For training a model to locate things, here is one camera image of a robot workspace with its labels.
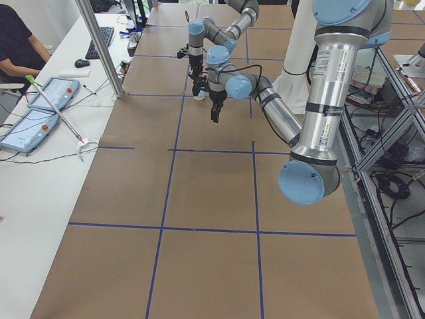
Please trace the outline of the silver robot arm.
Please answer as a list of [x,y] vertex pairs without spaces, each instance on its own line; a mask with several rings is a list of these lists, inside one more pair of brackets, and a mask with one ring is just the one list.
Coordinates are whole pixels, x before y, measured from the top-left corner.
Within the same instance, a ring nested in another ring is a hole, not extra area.
[[333,193],[340,181],[333,150],[357,53],[390,37],[391,1],[300,1],[288,54],[275,82],[230,62],[239,36],[258,19],[256,1],[230,1],[239,18],[220,30],[209,18],[189,25],[191,45],[212,42],[206,53],[206,90],[211,118],[218,120],[227,97],[251,97],[269,125],[290,147],[280,171],[281,192],[298,205]]
[[224,46],[230,53],[235,49],[237,40],[248,27],[254,25],[260,15],[260,6],[255,0],[224,1],[240,15],[226,30],[220,29],[213,18],[205,17],[188,21],[188,43],[177,56],[189,57],[192,80],[203,72],[204,40],[208,39],[214,45]]

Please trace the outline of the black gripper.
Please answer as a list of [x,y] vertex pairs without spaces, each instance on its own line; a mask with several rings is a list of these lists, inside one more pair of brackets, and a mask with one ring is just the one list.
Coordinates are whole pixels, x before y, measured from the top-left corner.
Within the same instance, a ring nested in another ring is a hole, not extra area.
[[209,98],[212,101],[211,120],[214,123],[218,123],[220,111],[224,105],[224,101],[227,99],[227,92],[225,90],[220,92],[211,90],[209,92]]
[[203,55],[189,55],[189,65],[191,67],[190,79],[200,77],[203,72]]

